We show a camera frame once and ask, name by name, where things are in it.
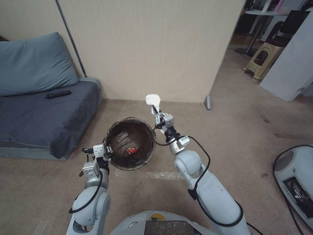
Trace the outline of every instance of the beige stool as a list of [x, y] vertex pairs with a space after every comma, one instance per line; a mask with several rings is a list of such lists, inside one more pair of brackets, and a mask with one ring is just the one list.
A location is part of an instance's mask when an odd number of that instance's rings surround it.
[[[267, 74], [267, 72], [270, 70], [270, 68], [272, 67], [273, 63], [277, 60], [279, 55], [282, 53], [283, 50], [284, 50], [284, 47], [274, 46], [272, 44], [265, 42], [259, 48], [259, 50], [254, 54], [252, 59], [249, 61], [247, 66], [244, 68], [244, 71], [249, 69], [252, 72], [254, 72], [253, 78], [255, 80], [259, 80], [259, 81], [262, 80], [265, 77], [265, 75]], [[262, 65], [258, 65], [254, 62], [254, 60], [261, 53], [261, 51], [266, 51], [267, 57], [266, 57], [266, 59]]]

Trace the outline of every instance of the trash can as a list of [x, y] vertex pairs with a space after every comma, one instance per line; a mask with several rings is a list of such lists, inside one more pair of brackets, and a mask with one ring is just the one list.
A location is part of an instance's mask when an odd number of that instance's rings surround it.
[[153, 157], [156, 134], [145, 121], [128, 117], [114, 123], [103, 139], [111, 144], [111, 164], [121, 170], [136, 170], [147, 164]]

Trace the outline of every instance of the metal pole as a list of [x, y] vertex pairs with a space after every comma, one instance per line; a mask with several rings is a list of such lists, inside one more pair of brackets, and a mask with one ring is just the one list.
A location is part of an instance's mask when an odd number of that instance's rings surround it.
[[61, 6], [60, 6], [60, 3], [59, 3], [59, 0], [55, 0], [55, 3], [56, 3], [56, 5], [58, 6], [60, 15], [61, 15], [62, 20], [63, 20], [63, 23], [64, 23], [64, 25], [65, 25], [66, 31], [67, 31], [67, 33], [68, 33], [69, 39], [71, 40], [71, 43], [72, 43], [72, 45], [73, 45], [75, 54], [76, 54], [76, 56], [77, 56], [79, 65], [80, 65], [81, 68], [82, 68], [82, 72], [83, 72], [84, 76], [87, 77], [85, 68], [84, 68], [84, 66], [83, 66], [83, 64], [82, 64], [82, 61], [81, 61], [81, 58], [80, 58], [80, 56], [79, 56], [79, 54], [78, 54], [78, 50], [77, 50], [77, 47], [76, 47], [76, 45], [75, 45], [74, 39], [73, 39], [72, 34], [71, 34], [71, 32], [70, 32], [70, 30], [69, 30], [69, 28], [68, 28], [68, 26], [67, 26], [67, 23], [66, 23], [66, 20], [65, 20], [63, 11], [62, 11]]
[[266, 16], [261, 16], [261, 19], [259, 20], [259, 26], [257, 28], [257, 31], [255, 32], [251, 42], [249, 43], [249, 46], [247, 47], [247, 49], [245, 51], [245, 55], [248, 55], [251, 47], [253, 46], [255, 40], [257, 39], [257, 36], [259, 35], [259, 32], [260, 32], [262, 26], [264, 25], [265, 20], [266, 20]]

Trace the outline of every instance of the floor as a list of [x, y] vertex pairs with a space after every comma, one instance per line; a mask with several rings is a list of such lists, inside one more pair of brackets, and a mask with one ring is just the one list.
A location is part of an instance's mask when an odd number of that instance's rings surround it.
[[[210, 111], [203, 103], [186, 102], [162, 102], [161, 109], [175, 117], [181, 134], [195, 137], [208, 151], [209, 170], [242, 205], [249, 223], [264, 235], [299, 234], [274, 182], [272, 163], [283, 150], [313, 142], [313, 103], [275, 97], [242, 72], [247, 61], [228, 50], [211, 92]], [[81, 149], [101, 142], [114, 122], [132, 116], [154, 124], [144, 101], [104, 100], [66, 162], [0, 158], [1, 234], [65, 234], [68, 210], [84, 187], [78, 177], [85, 162]], [[165, 141], [161, 133], [156, 135]], [[201, 154], [194, 143], [189, 149]], [[169, 148], [157, 146], [151, 161], [136, 171], [121, 174], [111, 166], [112, 205], [104, 234], [146, 210], [177, 213], [210, 227], [183, 180], [153, 179], [146, 172], [176, 172]], [[310, 234], [301, 221], [300, 226]]]
[[234, 34], [231, 38], [230, 45], [249, 45], [253, 34]]

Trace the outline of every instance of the wall panel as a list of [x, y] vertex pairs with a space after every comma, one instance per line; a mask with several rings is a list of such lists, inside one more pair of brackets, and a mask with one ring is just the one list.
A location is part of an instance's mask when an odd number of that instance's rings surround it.
[[105, 98], [203, 102], [245, 0], [60, 0]]
[[78, 75], [83, 76], [74, 48], [54, 0], [0, 0], [0, 35], [23, 40], [59, 32]]

